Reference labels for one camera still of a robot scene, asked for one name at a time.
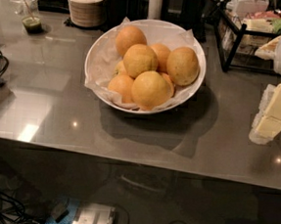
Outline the orange behind front orange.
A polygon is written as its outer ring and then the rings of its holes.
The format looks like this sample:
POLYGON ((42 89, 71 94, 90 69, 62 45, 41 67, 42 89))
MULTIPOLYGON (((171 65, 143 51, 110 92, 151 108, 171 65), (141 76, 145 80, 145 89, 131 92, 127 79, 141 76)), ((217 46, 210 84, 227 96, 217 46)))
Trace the orange behind front orange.
POLYGON ((171 81, 171 78, 169 77, 168 74, 161 72, 161 75, 162 75, 163 79, 166 81, 166 83, 169 85, 169 88, 170 88, 169 96, 171 98, 174 95, 175 86, 174 86, 173 82, 171 81))

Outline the white bowl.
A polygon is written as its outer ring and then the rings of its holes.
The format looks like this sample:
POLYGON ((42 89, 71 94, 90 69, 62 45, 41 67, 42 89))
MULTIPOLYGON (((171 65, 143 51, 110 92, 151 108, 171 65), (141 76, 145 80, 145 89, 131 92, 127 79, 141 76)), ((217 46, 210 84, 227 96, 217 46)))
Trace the white bowl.
POLYGON ((125 19, 122 24, 111 28, 98 38, 88 51, 84 65, 85 86, 92 90, 108 106, 122 112, 140 114, 166 112, 183 104, 198 91, 202 81, 205 79, 207 70, 205 58, 203 48, 194 37, 192 30, 186 30, 177 24, 166 21, 139 20, 134 22, 125 19), (110 80, 114 77, 114 67, 121 61, 121 56, 115 46, 116 37, 119 31, 127 25, 140 28, 149 44, 163 43, 170 50, 188 46, 195 51, 199 60, 200 69, 196 80, 188 86, 177 86, 173 97, 169 101, 150 111, 142 111, 134 104, 123 104, 119 93, 110 92, 107 89, 110 80))

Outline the large orange at front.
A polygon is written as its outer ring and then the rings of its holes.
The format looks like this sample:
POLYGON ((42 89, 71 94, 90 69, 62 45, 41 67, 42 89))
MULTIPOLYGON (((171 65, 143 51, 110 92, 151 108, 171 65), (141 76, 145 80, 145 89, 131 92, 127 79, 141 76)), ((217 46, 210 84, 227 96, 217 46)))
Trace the large orange at front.
POLYGON ((167 80, 160 73, 150 70, 134 79, 131 95, 140 110, 150 111, 168 101, 171 91, 167 80))

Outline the dark container at back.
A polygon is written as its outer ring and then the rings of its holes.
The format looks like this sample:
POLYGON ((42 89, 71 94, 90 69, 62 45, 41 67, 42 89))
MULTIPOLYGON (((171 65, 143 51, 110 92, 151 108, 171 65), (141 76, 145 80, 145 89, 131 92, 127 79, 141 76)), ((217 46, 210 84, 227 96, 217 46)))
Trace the dark container at back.
POLYGON ((205 21, 202 19, 205 3, 206 0, 183 0, 180 13, 180 26, 192 30, 201 43, 206 41, 205 21))

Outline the small orange at left middle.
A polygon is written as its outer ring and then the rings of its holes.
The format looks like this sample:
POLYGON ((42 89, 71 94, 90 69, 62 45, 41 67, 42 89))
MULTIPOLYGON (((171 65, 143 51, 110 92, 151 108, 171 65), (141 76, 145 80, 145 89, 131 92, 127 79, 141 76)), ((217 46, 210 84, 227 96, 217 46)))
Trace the small orange at left middle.
POLYGON ((114 67, 114 75, 126 75, 127 71, 125 69, 125 65, 123 61, 119 61, 117 65, 114 67))

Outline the white paper liner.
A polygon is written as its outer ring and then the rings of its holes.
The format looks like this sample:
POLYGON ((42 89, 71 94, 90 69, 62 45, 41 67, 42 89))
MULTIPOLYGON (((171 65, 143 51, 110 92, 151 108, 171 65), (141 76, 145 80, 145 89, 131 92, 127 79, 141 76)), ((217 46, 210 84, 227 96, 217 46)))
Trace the white paper liner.
POLYGON ((124 20, 93 43, 85 86, 129 113, 164 112, 189 100, 205 79, 206 56, 191 30, 156 20, 124 20))

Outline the black cylindrical container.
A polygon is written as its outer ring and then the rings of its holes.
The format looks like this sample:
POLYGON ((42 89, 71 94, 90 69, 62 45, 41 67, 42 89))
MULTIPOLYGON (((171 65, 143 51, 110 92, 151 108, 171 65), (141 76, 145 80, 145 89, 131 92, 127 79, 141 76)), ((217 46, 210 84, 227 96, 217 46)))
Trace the black cylindrical container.
POLYGON ((106 0, 107 4, 107 24, 115 27, 126 17, 127 0, 106 0))

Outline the stack of paper bowls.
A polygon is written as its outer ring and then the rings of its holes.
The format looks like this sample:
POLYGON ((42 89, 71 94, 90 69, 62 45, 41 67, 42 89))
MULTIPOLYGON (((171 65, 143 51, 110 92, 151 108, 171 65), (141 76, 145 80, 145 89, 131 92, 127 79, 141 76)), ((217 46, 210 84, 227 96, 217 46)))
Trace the stack of paper bowls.
POLYGON ((68 0, 70 20, 79 27, 95 27, 106 20, 105 0, 68 0))

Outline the silver box on floor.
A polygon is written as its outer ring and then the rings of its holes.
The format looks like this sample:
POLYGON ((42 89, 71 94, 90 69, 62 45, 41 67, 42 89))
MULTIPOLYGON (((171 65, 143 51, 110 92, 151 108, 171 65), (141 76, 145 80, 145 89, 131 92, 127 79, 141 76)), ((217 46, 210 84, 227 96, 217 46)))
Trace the silver box on floor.
POLYGON ((102 203, 80 204, 71 224, 113 224, 116 209, 102 203))

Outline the blue cloth on floor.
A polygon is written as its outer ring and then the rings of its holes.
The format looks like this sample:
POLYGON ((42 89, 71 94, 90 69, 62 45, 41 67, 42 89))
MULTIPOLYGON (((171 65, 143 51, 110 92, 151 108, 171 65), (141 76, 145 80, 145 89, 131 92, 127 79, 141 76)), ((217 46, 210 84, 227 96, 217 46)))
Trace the blue cloth on floor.
POLYGON ((71 224, 79 201, 70 198, 54 200, 44 224, 71 224))

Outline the plastic cup with green sauce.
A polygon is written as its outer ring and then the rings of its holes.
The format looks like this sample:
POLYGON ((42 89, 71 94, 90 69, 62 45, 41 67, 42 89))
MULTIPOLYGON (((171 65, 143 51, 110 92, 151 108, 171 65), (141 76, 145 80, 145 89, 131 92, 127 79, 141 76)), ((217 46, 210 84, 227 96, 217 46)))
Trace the plastic cup with green sauce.
POLYGON ((10 0, 10 3, 27 33, 32 35, 42 32, 38 0, 10 0))

